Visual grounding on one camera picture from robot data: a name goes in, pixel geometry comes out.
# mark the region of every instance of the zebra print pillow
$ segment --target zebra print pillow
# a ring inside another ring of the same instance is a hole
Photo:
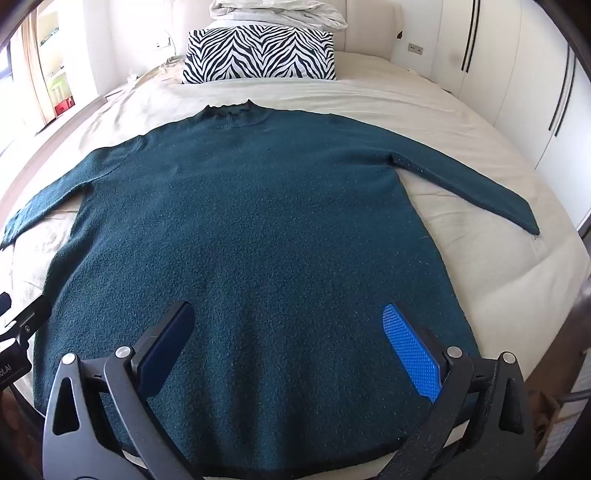
[[[336,80],[332,33],[283,25],[241,25],[189,35],[183,83],[240,78]]]

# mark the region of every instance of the electrical outlet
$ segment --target electrical outlet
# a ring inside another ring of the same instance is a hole
[[[154,50],[170,46],[170,37],[166,32],[160,32],[154,36]]]
[[[415,45],[414,43],[409,43],[408,44],[408,51],[416,53],[417,55],[422,55],[423,54],[423,47],[419,47],[418,45]]]

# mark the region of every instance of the sweater collar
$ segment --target sweater collar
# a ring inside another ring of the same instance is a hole
[[[242,127],[255,125],[265,120],[271,111],[250,100],[240,105],[207,105],[196,115],[197,120],[214,120],[220,127]]]

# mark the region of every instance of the beige bed sheet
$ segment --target beige bed sheet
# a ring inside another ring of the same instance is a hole
[[[183,64],[171,61],[148,72],[85,122],[42,167],[15,208],[95,148],[192,116],[206,105],[250,99],[265,107],[335,113],[377,125],[461,161],[529,202],[540,226],[538,237],[399,170],[411,202],[441,252],[483,356],[496,358],[511,351],[527,377],[591,271],[589,256],[566,212],[497,130],[437,85],[376,57],[337,53],[336,65],[336,82],[243,79],[181,85]],[[67,241],[79,204],[80,198],[68,201],[0,254],[0,287],[11,293],[13,311],[41,293],[49,263]],[[31,395],[30,379],[20,387]],[[346,477],[374,475],[385,461],[376,460],[362,470],[348,469]]]

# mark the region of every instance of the teal sweater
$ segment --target teal sweater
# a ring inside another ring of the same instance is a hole
[[[89,154],[1,245],[84,193],[47,275],[36,406],[66,352],[108,355],[187,300],[195,331],[150,403],[196,471],[299,476],[393,451],[429,402],[388,343],[384,306],[404,303],[445,345],[478,351],[394,167],[539,233],[515,193],[336,115],[207,107]]]

